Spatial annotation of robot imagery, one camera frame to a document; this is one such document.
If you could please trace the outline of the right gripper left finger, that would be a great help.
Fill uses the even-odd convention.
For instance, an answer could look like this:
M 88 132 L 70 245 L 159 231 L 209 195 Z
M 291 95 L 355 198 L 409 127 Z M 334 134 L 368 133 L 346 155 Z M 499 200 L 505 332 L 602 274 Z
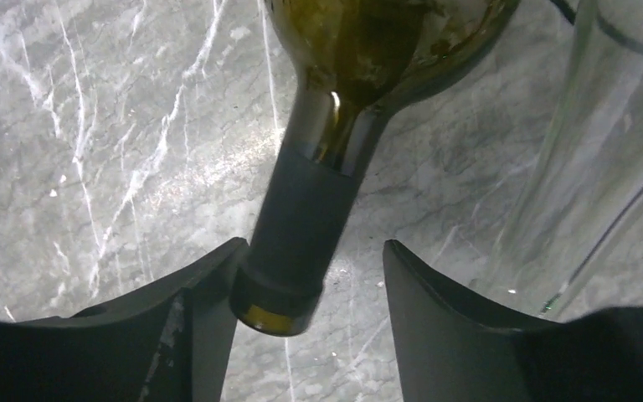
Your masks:
M 72 317 L 0 322 L 0 401 L 218 401 L 237 325 L 233 238 Z

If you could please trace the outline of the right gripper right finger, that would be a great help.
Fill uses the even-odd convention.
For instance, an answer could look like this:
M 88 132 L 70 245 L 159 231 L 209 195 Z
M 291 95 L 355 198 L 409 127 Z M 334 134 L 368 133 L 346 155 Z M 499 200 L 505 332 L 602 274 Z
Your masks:
M 504 307 L 383 247 L 389 316 L 407 401 L 643 401 L 643 307 L 570 322 Z

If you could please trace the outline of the clear glass bottle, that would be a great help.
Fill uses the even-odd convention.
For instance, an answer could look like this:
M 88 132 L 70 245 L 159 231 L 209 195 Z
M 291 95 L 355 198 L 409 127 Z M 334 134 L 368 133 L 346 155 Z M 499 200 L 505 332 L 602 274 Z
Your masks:
M 536 166 L 473 291 L 568 320 L 643 305 L 643 1 L 582 1 Z

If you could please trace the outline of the dark wine bottle black neck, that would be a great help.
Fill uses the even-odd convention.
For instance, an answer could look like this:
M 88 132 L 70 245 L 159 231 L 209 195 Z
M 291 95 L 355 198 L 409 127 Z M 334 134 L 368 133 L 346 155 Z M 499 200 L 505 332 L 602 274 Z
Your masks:
M 230 296 L 245 325 L 304 332 L 375 147 L 395 113 L 452 86 L 515 1 L 269 1 L 297 91 Z

